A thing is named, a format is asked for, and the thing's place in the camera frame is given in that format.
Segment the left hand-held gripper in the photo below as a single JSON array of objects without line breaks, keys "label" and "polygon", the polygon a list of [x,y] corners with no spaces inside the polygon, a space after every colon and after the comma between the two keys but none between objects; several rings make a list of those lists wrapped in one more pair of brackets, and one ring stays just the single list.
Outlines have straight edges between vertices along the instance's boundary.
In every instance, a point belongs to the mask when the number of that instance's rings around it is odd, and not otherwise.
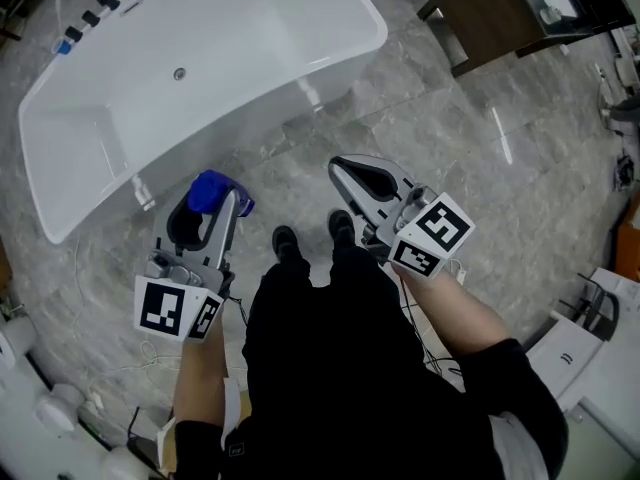
[{"label": "left hand-held gripper", "polygon": [[237,214],[238,193],[230,189],[211,219],[205,248],[208,263],[200,264],[182,258],[204,256],[199,231],[205,219],[189,208],[188,189],[174,192],[160,207],[152,232],[157,250],[150,253],[144,273],[135,278],[137,329],[180,343],[205,340],[221,317],[234,279],[224,256]]}]

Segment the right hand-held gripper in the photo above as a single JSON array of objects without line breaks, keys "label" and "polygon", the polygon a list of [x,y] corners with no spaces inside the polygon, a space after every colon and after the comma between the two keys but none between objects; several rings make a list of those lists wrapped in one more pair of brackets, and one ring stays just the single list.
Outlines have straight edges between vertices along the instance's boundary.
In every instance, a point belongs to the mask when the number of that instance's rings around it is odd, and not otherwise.
[{"label": "right hand-held gripper", "polygon": [[[373,236],[387,248],[379,257],[415,278],[434,279],[475,230],[475,223],[448,194],[437,194],[426,185],[413,188],[409,175],[390,160],[364,154],[336,156],[329,163],[329,177],[347,206],[378,226]],[[383,219],[381,204],[393,199],[403,200]]]}]

